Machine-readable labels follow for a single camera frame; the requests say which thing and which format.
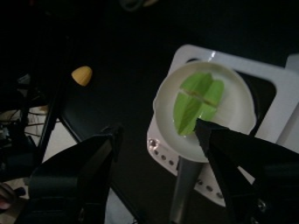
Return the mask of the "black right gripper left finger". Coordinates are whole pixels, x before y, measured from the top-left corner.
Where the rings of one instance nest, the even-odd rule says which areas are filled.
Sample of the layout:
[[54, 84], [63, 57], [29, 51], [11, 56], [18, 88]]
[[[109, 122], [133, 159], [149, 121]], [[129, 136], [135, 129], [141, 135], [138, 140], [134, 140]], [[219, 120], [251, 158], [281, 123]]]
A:
[[119, 125], [106, 128], [41, 164], [15, 224], [105, 224], [123, 132]]

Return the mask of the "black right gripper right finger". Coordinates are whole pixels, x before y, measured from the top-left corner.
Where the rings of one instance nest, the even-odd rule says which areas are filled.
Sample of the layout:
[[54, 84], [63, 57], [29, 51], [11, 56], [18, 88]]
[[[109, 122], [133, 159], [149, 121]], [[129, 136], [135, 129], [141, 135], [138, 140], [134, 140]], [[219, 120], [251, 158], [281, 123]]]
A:
[[299, 154], [214, 122], [195, 133], [231, 224], [299, 224]]

